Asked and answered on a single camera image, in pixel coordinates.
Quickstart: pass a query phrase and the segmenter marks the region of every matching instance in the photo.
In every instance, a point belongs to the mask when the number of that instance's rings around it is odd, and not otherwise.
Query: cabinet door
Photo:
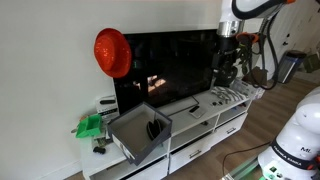
[[[206,136],[178,153],[171,155],[169,173],[173,173],[180,167],[210,150],[211,146],[208,144],[208,140],[210,139],[212,139],[212,135]]]
[[[244,120],[246,119],[248,113],[245,113],[236,119],[228,122],[227,124],[222,125],[217,128],[213,134],[213,138],[210,140],[210,144],[213,146],[225,138],[231,136],[235,132],[239,131],[242,127]]]
[[[130,180],[149,180],[149,179],[162,179],[167,176],[169,165],[169,158],[166,158],[151,167],[128,178]]]

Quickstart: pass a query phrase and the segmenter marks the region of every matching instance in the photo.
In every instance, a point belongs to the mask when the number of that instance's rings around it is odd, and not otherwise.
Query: drawer handle
[[[231,128],[231,129],[229,129],[228,131],[227,131],[227,134],[230,134],[230,133],[232,133],[233,131],[235,131],[237,128]]]
[[[189,158],[191,159],[191,158],[195,157],[196,155],[200,154],[201,152],[202,152],[202,151],[198,150],[198,151],[190,154],[190,155],[189,155]]]

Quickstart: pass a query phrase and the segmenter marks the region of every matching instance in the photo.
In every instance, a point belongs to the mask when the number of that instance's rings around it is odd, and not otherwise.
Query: television
[[[132,62],[114,78],[120,114],[141,102],[157,108],[210,89],[216,30],[124,34]]]

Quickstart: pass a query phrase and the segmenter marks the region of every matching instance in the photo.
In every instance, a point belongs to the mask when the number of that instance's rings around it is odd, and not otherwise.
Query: wooden floor
[[[295,112],[300,100],[317,86],[319,84],[293,79],[288,84],[279,84],[275,89],[265,92],[262,99],[252,103],[240,131],[165,179],[220,179],[222,177],[222,160],[226,154],[272,141]],[[228,173],[248,158],[259,154],[264,148],[229,156],[225,162],[225,172]],[[82,179],[81,173],[68,178],[68,180]]]

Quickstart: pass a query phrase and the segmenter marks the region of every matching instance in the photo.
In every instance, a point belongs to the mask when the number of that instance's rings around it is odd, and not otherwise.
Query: white robot
[[[292,2],[294,0],[223,0],[217,31],[220,45],[213,60],[216,85],[228,86],[235,78],[233,54],[238,46],[235,37],[242,32],[243,20],[256,17],[270,20],[283,5]],[[258,156],[258,162],[268,180],[320,180],[314,163],[315,158],[320,161],[319,152],[320,87],[298,104],[280,134]]]

